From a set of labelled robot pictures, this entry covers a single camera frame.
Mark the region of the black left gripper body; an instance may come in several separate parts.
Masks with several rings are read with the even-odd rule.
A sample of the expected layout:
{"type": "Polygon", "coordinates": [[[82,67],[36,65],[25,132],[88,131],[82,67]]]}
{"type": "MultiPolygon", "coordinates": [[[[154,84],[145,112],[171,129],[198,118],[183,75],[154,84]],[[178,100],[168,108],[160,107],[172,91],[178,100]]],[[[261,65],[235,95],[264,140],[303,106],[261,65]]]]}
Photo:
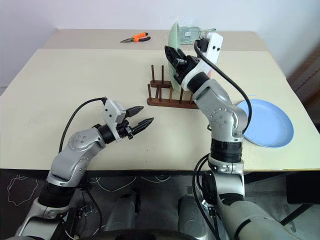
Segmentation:
{"type": "Polygon", "coordinates": [[[128,138],[131,140],[134,136],[129,122],[125,119],[122,123],[117,124],[116,131],[121,139],[128,138]]]}

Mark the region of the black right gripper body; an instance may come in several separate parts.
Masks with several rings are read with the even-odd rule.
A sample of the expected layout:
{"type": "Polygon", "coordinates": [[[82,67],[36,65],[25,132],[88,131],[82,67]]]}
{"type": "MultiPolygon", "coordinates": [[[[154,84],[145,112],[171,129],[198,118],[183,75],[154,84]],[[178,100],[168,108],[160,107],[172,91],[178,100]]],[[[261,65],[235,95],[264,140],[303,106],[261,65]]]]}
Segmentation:
{"type": "Polygon", "coordinates": [[[186,60],[186,66],[175,66],[176,73],[185,73],[186,76],[191,70],[193,70],[197,66],[201,59],[195,56],[188,55],[186,57],[186,60]]]}

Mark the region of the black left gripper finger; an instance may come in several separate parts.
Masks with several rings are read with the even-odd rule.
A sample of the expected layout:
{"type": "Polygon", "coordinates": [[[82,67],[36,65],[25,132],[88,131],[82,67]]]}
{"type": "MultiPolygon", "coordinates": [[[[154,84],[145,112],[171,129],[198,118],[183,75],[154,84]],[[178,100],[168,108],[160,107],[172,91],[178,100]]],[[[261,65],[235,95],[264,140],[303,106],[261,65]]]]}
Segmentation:
{"type": "Polygon", "coordinates": [[[131,108],[128,108],[126,111],[125,111],[125,119],[126,118],[131,118],[135,115],[137,115],[141,110],[143,110],[144,107],[143,106],[134,106],[134,107],[131,107],[131,108]]]}
{"type": "Polygon", "coordinates": [[[153,122],[153,120],[153,117],[142,120],[135,127],[131,128],[131,134],[135,136],[138,133],[144,131],[153,122]]]}

